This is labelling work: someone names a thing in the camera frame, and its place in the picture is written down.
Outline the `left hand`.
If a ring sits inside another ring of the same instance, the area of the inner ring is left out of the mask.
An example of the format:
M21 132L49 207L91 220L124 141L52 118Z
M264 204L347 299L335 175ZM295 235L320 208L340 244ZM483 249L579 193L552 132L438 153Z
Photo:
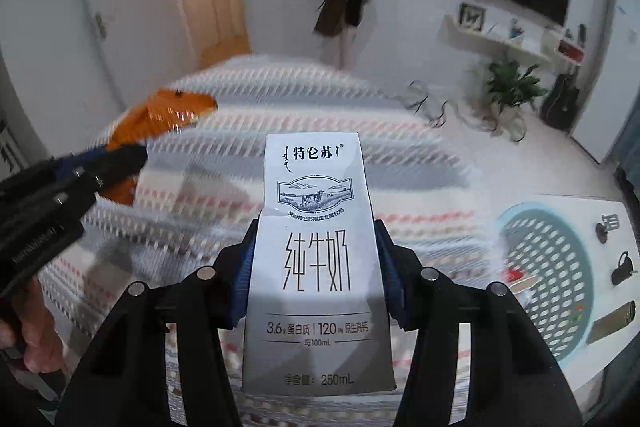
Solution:
M55 332L54 318L43 301L37 279L30 280L12 297L11 308L20 322L13 327L1 321L1 348L15 347L17 333L22 334L25 366L32 373L52 373L63 365L63 346Z

